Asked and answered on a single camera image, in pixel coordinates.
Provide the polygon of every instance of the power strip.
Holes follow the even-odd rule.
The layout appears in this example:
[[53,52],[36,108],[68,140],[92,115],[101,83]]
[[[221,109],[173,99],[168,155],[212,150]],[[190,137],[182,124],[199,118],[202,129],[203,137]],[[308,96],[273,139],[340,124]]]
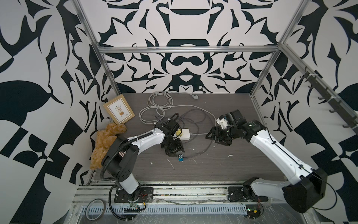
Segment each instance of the power strip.
[[[180,132],[181,132],[180,129],[178,129],[175,134],[179,135]],[[182,133],[179,135],[179,139],[182,141],[190,139],[190,131],[188,128],[182,129]]]

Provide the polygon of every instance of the wooden picture frame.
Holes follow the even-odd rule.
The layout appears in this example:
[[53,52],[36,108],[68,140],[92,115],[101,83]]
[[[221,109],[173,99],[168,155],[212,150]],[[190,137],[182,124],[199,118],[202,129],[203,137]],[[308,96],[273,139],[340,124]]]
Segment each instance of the wooden picture frame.
[[124,124],[135,115],[123,94],[103,105],[116,124]]

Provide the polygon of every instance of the brown teddy bear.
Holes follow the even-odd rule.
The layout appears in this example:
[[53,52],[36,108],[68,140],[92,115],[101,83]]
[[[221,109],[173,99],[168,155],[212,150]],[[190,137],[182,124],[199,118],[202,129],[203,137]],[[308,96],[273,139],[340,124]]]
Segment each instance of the brown teddy bear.
[[102,159],[116,140],[116,135],[124,133],[126,130],[127,127],[124,124],[109,123],[105,130],[97,131],[96,147],[92,152],[91,164],[89,166],[91,170],[102,168]]

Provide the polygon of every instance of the table surface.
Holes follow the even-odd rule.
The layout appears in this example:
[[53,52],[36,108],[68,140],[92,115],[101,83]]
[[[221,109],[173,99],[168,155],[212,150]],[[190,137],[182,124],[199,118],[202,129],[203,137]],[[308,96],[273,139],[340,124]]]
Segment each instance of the table surface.
[[[136,115],[125,123],[127,132],[124,137],[133,137],[153,128],[139,120],[139,111],[147,107],[147,93],[125,93],[124,97]],[[247,121],[258,120],[251,98],[248,94],[199,94],[193,99],[188,94],[171,94],[174,105],[191,104],[211,112],[215,117],[240,110]],[[159,105],[166,103],[163,96],[155,98]],[[174,113],[184,114],[193,107],[183,106],[166,110],[166,116]],[[154,120],[155,109],[148,110],[143,119]],[[189,112],[186,116],[193,121],[204,118],[201,111]],[[212,116],[199,124],[199,132],[207,133],[213,126]],[[194,124],[185,122],[185,127],[196,133]],[[193,141],[183,144],[184,156],[202,152],[211,143],[205,135],[197,136]],[[160,145],[155,145],[138,155],[133,174],[138,181],[245,181],[254,176],[267,180],[282,181],[282,172],[258,148],[244,139],[235,139],[231,146],[211,143],[206,153],[179,162],[177,157],[168,157]]]

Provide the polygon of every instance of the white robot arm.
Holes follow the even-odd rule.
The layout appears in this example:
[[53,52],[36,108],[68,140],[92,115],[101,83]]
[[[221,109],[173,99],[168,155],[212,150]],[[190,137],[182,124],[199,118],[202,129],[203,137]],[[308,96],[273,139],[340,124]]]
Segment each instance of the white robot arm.
[[[140,185],[134,178],[132,170],[137,155],[144,150],[162,144],[169,156],[184,151],[175,133],[179,127],[175,115],[169,121],[156,124],[153,130],[128,139],[117,138],[102,160],[101,178],[107,170],[114,178],[107,180],[120,184],[133,201],[139,195]],[[279,142],[276,142],[268,130],[257,120],[246,122],[240,111],[236,110],[217,119],[220,126],[213,127],[206,135],[207,139],[229,146],[232,140],[243,138],[260,149],[283,172],[288,181],[268,181],[253,177],[244,183],[243,194],[246,199],[254,200],[257,196],[273,197],[286,201],[293,209],[304,213],[323,198],[327,174],[320,168],[312,169],[300,161]],[[126,151],[124,157],[119,152]]]

